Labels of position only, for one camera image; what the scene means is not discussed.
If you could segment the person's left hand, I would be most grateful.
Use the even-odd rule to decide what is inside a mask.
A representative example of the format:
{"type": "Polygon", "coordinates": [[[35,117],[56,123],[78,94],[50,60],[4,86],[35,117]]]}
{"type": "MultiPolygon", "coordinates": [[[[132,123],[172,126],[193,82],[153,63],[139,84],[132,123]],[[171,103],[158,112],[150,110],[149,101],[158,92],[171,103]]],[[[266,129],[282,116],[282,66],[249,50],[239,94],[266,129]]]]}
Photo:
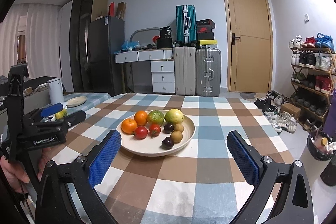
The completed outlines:
{"type": "MultiPolygon", "coordinates": [[[[42,155],[38,164],[39,180],[42,178],[46,163],[50,160],[50,151],[50,147],[42,149],[42,155]]],[[[1,169],[4,172],[9,185],[15,192],[20,194],[26,194],[28,192],[23,184],[28,184],[30,179],[27,173],[24,171],[23,167],[18,162],[9,163],[4,156],[1,156],[1,169]]]]}

